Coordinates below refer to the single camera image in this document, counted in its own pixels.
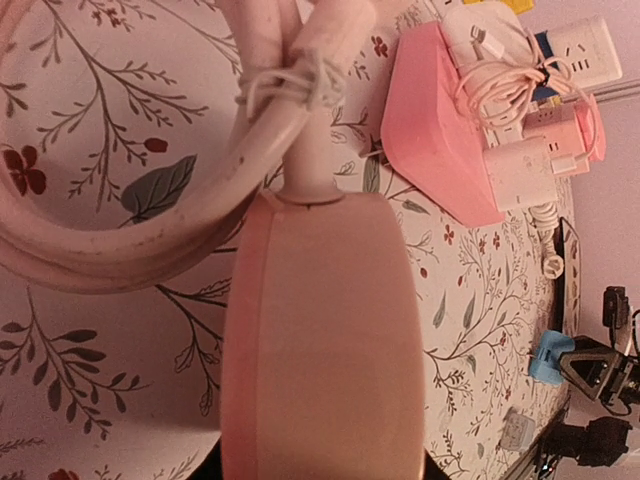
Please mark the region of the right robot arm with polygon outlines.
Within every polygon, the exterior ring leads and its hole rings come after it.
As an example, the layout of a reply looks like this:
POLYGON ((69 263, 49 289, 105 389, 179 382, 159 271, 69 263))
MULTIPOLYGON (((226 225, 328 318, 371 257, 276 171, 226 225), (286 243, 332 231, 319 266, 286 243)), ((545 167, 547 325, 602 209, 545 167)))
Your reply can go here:
POLYGON ((629 452, 632 425, 626 417, 639 404, 639 359, 587 336, 568 337, 547 331, 549 346, 540 346, 543 372, 566 380, 609 414, 585 426, 557 423, 544 437, 539 453, 570 458, 582 467, 610 467, 629 452))

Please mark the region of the blue plug adapter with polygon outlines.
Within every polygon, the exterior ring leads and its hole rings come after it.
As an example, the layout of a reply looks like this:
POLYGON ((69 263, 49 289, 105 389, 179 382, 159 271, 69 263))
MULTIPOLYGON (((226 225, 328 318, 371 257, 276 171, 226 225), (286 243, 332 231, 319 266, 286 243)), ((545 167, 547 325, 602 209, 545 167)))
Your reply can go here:
POLYGON ((573 338, 556 330, 545 331, 530 361, 528 374, 535 381, 552 386, 564 382, 560 367, 560 357, 575 350, 573 338))

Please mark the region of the round pink socket with cord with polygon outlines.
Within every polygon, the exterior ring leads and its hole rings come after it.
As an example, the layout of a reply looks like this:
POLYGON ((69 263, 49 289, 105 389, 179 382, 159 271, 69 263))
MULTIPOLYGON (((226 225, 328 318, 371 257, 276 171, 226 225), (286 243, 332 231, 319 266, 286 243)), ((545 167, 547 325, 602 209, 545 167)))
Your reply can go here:
POLYGON ((79 231, 1 195, 1 262, 74 293, 149 286, 244 223, 225 323, 227 479, 419 479, 424 366, 411 267, 378 193, 335 184, 325 109, 403 1, 224 1, 243 67, 227 168, 133 227, 79 231))

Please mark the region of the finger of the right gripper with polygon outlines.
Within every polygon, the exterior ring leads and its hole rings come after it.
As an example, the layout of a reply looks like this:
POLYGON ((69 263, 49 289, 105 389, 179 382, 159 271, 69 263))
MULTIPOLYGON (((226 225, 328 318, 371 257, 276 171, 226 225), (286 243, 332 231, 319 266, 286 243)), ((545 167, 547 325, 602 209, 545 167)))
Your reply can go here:
POLYGON ((560 355, 562 375, 586 397, 604 404, 616 400, 623 355, 588 336, 574 338, 573 351, 560 355))

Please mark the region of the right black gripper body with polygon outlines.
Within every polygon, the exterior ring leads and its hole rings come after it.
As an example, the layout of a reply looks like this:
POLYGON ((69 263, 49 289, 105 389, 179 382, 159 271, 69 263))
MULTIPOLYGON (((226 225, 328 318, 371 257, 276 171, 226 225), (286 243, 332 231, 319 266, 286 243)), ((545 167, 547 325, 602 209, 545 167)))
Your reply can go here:
POLYGON ((610 348, 600 362, 598 401, 611 415, 631 415, 639 405, 639 358, 610 348))

